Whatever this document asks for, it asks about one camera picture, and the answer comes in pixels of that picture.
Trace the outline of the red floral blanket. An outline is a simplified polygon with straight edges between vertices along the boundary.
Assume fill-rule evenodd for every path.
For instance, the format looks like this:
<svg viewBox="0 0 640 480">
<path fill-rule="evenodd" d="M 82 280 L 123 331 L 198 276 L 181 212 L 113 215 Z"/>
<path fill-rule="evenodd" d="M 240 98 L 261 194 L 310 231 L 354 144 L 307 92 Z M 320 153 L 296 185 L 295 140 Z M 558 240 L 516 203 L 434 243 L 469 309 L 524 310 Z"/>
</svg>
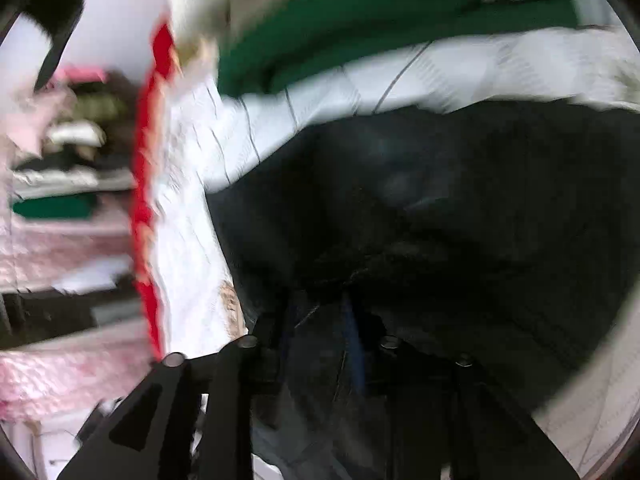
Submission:
<svg viewBox="0 0 640 480">
<path fill-rule="evenodd" d="M 162 18 L 151 37 L 152 61 L 145 76 L 137 102 L 134 126 L 134 154 L 132 175 L 134 190 L 131 205 L 131 235 L 134 250 L 134 284 L 142 301 L 142 313 L 153 356 L 163 356 L 162 331 L 160 330 L 160 303 L 151 270 L 151 249 L 155 240 L 156 213 L 152 199 L 152 180 L 158 167 L 158 142 L 164 111 L 163 93 L 166 84 L 176 71 L 174 38 L 168 27 L 168 19 Z"/>
</svg>

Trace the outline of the folded green striped garment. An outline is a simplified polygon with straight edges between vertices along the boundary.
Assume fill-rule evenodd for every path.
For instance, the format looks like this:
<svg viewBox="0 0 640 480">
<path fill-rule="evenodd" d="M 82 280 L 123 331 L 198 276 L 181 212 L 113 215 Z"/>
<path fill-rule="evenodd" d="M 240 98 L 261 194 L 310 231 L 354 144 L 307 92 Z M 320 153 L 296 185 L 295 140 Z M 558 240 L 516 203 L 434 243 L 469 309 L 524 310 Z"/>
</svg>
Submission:
<svg viewBox="0 0 640 480">
<path fill-rule="evenodd" d="M 578 24 L 574 0 L 288 0 L 221 50 L 217 87 L 273 94 L 412 44 Z"/>
</svg>

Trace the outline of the black leather jacket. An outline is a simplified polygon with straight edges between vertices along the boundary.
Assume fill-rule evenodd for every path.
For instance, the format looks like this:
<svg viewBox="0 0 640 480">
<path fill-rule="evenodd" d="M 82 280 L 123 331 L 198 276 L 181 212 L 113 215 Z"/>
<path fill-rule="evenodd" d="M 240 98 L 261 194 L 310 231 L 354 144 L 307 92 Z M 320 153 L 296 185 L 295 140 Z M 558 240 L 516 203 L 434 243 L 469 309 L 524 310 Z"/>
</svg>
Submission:
<svg viewBox="0 0 640 480">
<path fill-rule="evenodd" d="M 288 479 L 571 479 L 533 414 L 639 277 L 639 117 L 565 101 L 305 128 L 206 195 Z"/>
</svg>

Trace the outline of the white patterned mat cloth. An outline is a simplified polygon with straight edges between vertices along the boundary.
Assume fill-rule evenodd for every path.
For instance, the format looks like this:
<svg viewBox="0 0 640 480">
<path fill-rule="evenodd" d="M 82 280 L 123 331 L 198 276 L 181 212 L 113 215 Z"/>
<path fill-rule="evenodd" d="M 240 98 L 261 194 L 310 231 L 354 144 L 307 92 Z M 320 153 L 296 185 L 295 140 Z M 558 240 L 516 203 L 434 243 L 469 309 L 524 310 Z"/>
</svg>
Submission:
<svg viewBox="0 0 640 480">
<path fill-rule="evenodd" d="M 152 180 L 152 272 L 166 349 L 216 351 L 231 336 L 225 310 L 238 309 L 247 324 L 208 192 L 228 188 L 313 125 L 405 107 L 449 114 L 488 101 L 565 101 L 639 117 L 639 53 L 619 27 L 545 29 L 418 44 L 273 96 L 227 98 L 211 74 L 173 81 Z M 572 479 L 597 478 L 615 464 L 639 423 L 639 278 L 591 359 L 533 419 L 575 469 Z"/>
</svg>

